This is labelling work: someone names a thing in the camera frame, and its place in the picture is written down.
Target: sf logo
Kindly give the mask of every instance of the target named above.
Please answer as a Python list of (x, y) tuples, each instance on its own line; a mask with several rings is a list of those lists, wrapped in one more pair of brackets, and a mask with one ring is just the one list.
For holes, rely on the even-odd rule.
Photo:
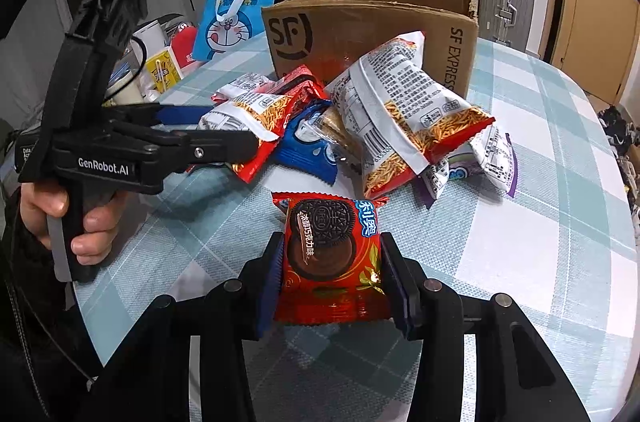
[(297, 17), (271, 18), (269, 20), (269, 30), (272, 34), (273, 43), (277, 46), (282, 46), (282, 50), (275, 49), (276, 54), (281, 58), (290, 60), (302, 59), (311, 52), (314, 35), (306, 14), (300, 13)]

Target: pile of snacks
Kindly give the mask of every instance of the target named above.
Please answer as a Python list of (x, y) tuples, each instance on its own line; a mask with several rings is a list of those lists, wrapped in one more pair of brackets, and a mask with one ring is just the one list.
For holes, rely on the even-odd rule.
[(287, 215), (277, 320), (389, 316), (377, 208), (392, 190), (414, 181), (431, 206), (449, 180), (482, 173), (513, 196), (518, 171), (509, 136), (421, 70), (424, 41), (421, 32), (393, 38), (325, 88), (302, 65), (279, 81), (245, 74), (212, 96), (215, 107), (199, 128), (249, 130), (258, 138), (254, 160), (231, 166), (243, 181), (270, 157), (324, 186), (333, 187), (340, 171), (362, 179), (350, 198), (273, 194)]

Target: blue gift bag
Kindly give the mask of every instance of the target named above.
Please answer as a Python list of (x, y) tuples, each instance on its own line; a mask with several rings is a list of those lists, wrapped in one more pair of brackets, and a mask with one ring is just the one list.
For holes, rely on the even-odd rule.
[(193, 44), (193, 59), (207, 61), (263, 32), (260, 8), (271, 5), (273, 0), (207, 0)]

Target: wooden door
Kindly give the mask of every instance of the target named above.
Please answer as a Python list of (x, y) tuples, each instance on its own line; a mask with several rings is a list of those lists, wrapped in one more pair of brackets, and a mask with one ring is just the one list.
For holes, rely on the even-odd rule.
[(638, 11), (637, 0), (564, 0), (552, 64), (617, 103), (638, 46)]

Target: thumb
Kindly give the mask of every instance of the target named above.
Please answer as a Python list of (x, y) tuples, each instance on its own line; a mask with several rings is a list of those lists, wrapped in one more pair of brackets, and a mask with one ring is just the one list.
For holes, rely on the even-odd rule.
[(60, 218), (65, 215), (67, 207), (68, 196), (57, 182), (22, 184), (20, 196), (22, 223), (45, 247), (50, 248), (47, 215)]

